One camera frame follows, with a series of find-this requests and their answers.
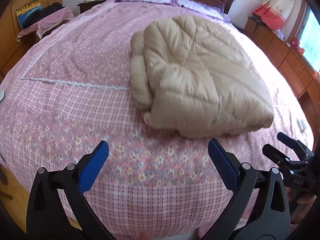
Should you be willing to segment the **blue yellow book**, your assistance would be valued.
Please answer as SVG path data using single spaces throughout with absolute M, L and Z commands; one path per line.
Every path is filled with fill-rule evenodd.
M 42 10 L 42 5 L 40 0 L 32 0 L 15 10 L 18 24 L 22 30 L 25 29 L 24 23 L 26 22 L 27 18 L 33 12 L 36 12 L 39 10 Z

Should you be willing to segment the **beige puffer jacket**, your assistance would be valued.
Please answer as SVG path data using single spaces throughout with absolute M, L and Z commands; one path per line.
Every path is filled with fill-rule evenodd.
M 165 18 L 134 33 L 130 46 L 133 100 L 152 128 L 204 138 L 272 125 L 266 86 L 223 26 L 194 15 Z

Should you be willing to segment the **pink cloth covered stool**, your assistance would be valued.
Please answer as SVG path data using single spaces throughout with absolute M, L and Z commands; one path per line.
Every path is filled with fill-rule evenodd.
M 74 18 L 73 13 L 67 7 L 64 7 L 43 19 L 37 21 L 36 23 L 32 24 L 30 27 L 23 29 L 17 35 L 17 42 L 20 42 L 22 37 L 29 35 L 30 33 L 35 33 L 39 39 L 41 39 L 44 33 L 52 30 L 53 28 L 57 27 L 63 21 L 71 21 Z

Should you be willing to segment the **red box on cabinet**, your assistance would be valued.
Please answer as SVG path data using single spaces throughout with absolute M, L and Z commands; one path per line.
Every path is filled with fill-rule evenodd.
M 292 38 L 290 45 L 291 45 L 291 48 L 297 51 L 300 55 L 304 54 L 305 50 L 304 48 L 300 47 L 300 41 L 296 37 Z

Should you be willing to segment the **white tag on bedspread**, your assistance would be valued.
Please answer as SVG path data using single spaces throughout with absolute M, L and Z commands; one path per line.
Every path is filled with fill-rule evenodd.
M 303 133 L 306 130 L 306 125 L 303 119 L 297 119 L 297 125 L 301 133 Z

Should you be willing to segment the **right purple frilled pillow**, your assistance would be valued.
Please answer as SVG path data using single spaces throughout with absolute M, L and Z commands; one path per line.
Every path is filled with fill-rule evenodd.
M 200 2 L 196 2 L 193 0 L 176 0 L 176 3 L 180 6 L 180 7 L 184 7 L 187 8 L 189 10 L 207 15 L 211 18 L 217 18 L 220 20 L 223 20 L 227 23 L 230 23 L 230 19 L 228 18 L 228 16 L 226 14 L 224 14 L 220 8 L 218 7 L 211 7 L 209 5 L 200 3 Z

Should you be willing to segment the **dark bedside table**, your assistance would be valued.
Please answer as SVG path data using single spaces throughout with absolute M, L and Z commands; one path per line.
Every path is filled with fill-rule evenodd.
M 83 2 L 80 2 L 78 4 L 78 7 L 80 9 L 80 14 L 88 11 L 92 7 L 99 5 L 103 3 L 105 0 L 84 0 Z

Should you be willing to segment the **pink floral bedspread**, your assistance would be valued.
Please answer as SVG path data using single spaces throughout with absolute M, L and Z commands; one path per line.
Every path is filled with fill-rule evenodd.
M 231 192 L 207 139 L 149 127 L 130 86 L 130 40 L 169 5 L 108 0 L 32 46 L 1 83 L 1 164 L 30 190 L 36 172 L 63 169 L 100 141 L 110 156 L 86 198 L 119 238 L 204 233 Z

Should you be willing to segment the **wooden drawer cabinet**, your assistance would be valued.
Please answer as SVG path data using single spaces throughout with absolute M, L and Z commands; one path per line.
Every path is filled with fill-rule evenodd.
M 290 48 L 268 27 L 249 16 L 245 34 L 266 54 L 285 77 L 298 99 L 315 135 L 319 133 L 319 82 L 315 72 L 297 51 Z

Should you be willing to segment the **black clothes pile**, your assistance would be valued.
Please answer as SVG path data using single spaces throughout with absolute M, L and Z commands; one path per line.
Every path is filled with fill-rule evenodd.
M 32 12 L 22 24 L 22 29 L 28 28 L 41 19 L 55 13 L 56 11 L 63 9 L 63 6 L 59 2 L 55 2 L 41 10 L 35 10 Z

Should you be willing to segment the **orange wooden wardrobe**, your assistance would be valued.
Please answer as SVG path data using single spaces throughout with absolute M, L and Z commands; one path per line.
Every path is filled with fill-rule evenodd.
M 1 80 L 39 40 L 35 31 L 19 37 L 21 31 L 31 26 L 28 17 L 57 2 L 62 0 L 9 0 L 1 11 Z

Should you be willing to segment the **floral red curtain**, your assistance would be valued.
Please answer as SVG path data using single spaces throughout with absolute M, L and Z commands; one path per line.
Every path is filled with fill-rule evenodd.
M 252 14 L 258 16 L 272 31 L 283 29 L 296 0 L 263 0 Z

